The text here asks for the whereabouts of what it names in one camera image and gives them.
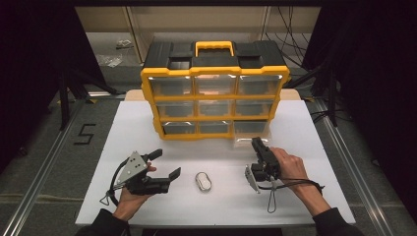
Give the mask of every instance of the black and yellow tool organizer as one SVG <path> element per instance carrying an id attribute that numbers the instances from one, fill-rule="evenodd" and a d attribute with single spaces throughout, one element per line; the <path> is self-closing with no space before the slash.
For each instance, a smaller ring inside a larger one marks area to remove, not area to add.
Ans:
<path id="1" fill-rule="evenodd" d="M 141 72 L 164 140 L 262 136 L 288 76 L 273 41 L 154 42 Z"/>

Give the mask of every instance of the person's arm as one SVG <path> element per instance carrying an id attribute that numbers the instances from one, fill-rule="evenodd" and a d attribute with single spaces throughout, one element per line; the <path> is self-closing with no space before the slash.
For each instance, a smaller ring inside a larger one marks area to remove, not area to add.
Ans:
<path id="1" fill-rule="evenodd" d="M 271 147 L 270 150 L 275 155 L 281 167 L 280 179 L 282 183 L 288 184 L 294 180 L 306 179 L 306 168 L 303 159 L 288 154 L 284 149 Z M 316 222 L 318 234 L 321 236 L 362 236 L 364 235 L 356 227 L 346 223 L 341 217 L 337 208 L 331 208 L 328 202 L 314 185 L 299 184 L 289 187 L 294 194 L 303 202 L 307 210 Z"/>
<path id="2" fill-rule="evenodd" d="M 156 168 L 148 163 L 148 171 Z M 81 228 L 76 236 L 120 236 L 128 229 L 128 220 L 131 219 L 139 208 L 151 195 L 132 195 L 126 188 L 122 189 L 119 205 L 113 213 L 101 209 L 98 216 L 90 226 Z"/>

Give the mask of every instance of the black sleeve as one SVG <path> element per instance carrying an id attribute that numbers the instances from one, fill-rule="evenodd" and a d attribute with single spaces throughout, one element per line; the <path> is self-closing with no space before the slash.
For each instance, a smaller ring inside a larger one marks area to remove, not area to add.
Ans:
<path id="1" fill-rule="evenodd" d="M 76 236 L 121 236 L 128 227 L 128 222 L 114 217 L 106 209 L 101 209 L 92 225 L 81 228 Z"/>
<path id="2" fill-rule="evenodd" d="M 355 226 L 341 217 L 337 208 L 331 208 L 313 217 L 320 236 L 364 236 Z"/>

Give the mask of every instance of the person's left hand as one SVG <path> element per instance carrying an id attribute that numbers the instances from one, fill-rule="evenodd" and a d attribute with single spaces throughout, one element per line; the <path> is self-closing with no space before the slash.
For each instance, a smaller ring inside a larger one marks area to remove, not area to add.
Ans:
<path id="1" fill-rule="evenodd" d="M 151 166 L 148 162 L 148 171 L 155 171 L 156 167 Z M 120 195 L 119 205 L 113 213 L 113 216 L 124 221 L 128 221 L 135 215 L 139 208 L 144 204 L 148 198 L 152 195 L 133 195 L 126 188 L 122 189 Z"/>

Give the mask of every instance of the white table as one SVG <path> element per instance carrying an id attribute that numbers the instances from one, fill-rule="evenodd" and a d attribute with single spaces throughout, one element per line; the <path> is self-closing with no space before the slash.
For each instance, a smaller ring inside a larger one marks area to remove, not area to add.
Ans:
<path id="1" fill-rule="evenodd" d="M 304 101 L 282 100 L 270 124 L 272 145 L 302 156 L 310 179 L 325 185 L 324 196 L 338 207 L 348 223 L 355 219 L 328 162 L 323 145 Z M 167 177 L 181 167 L 181 176 L 171 183 L 168 194 L 151 197 L 130 220 L 139 227 L 284 227 L 314 224 L 304 205 L 289 189 L 275 193 L 277 210 L 268 213 L 269 191 L 256 194 L 244 170 L 257 161 L 251 148 L 233 148 L 232 140 L 208 139 L 180 142 L 163 141 L 152 125 L 145 101 L 122 101 L 100 161 L 95 169 L 76 224 L 91 224 L 101 208 L 119 164 L 134 150 L 140 154 L 162 148 L 163 156 L 152 162 L 152 177 Z M 198 172 L 206 172 L 212 189 L 202 193 L 195 183 Z"/>

